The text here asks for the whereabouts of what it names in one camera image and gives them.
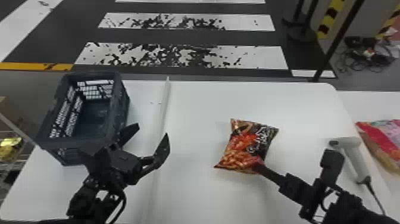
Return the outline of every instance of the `yellow and black striped pole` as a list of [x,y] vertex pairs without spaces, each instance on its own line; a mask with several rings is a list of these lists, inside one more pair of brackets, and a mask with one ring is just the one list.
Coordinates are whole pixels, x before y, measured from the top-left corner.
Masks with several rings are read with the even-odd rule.
[[400,4],[397,5],[395,11],[392,13],[390,18],[388,20],[386,20],[383,27],[380,29],[378,35],[376,35],[375,38],[379,39],[379,40],[384,38],[386,32],[393,26],[393,24],[395,23],[395,21],[399,15],[400,15]]
[[345,5],[345,0],[332,0],[328,10],[322,19],[321,25],[318,28],[318,38],[324,39],[328,37],[329,30],[333,27],[338,14],[342,11]]

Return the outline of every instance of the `white painted stripe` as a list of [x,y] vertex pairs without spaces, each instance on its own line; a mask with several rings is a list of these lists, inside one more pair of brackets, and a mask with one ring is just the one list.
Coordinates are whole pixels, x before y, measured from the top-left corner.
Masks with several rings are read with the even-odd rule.
[[263,4],[265,0],[116,0],[116,2]]
[[[292,74],[295,77],[314,77],[315,70],[292,70]],[[322,72],[321,78],[335,78],[335,74],[331,70],[325,70]]]
[[288,69],[280,46],[87,43],[75,64],[143,67]]
[[0,23],[0,61],[63,0],[27,0]]
[[270,15],[107,13],[101,28],[275,31]]

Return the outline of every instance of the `metal pole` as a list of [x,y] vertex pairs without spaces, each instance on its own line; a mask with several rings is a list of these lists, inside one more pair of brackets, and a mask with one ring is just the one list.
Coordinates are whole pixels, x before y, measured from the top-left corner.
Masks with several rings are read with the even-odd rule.
[[351,23],[353,22],[355,16],[359,12],[360,8],[362,7],[365,0],[356,0],[353,7],[351,8],[345,22],[343,23],[342,27],[338,31],[333,43],[331,44],[328,52],[326,53],[324,62],[320,69],[317,70],[314,77],[310,80],[310,82],[318,82],[320,79],[322,72],[325,70],[326,66],[328,65],[330,59],[332,58],[333,54],[335,53],[336,49],[338,48],[340,42],[342,41],[344,35],[346,34],[347,30],[349,29]]
[[308,9],[307,17],[304,21],[303,29],[301,29],[302,34],[305,34],[307,29],[309,28],[311,19],[313,18],[313,15],[315,12],[315,9],[317,9],[317,5],[318,5],[318,0],[312,0],[310,8]]
[[296,6],[296,11],[293,15],[293,21],[297,21],[299,19],[303,5],[304,5],[304,0],[299,0],[299,2],[297,3],[297,6]]

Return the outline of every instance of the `colorful package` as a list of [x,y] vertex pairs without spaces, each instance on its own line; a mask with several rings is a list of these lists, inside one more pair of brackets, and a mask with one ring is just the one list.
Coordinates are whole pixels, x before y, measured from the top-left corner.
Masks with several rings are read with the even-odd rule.
[[357,122],[365,145],[386,170],[400,174],[400,120]]
[[244,120],[230,120],[232,134],[224,156],[214,168],[255,173],[252,168],[264,164],[265,156],[278,129],[268,125]]

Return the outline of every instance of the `yellow floor line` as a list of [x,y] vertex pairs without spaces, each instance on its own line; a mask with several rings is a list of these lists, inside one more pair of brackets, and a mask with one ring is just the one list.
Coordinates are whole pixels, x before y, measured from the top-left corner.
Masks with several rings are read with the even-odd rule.
[[74,64],[0,62],[0,70],[70,71]]

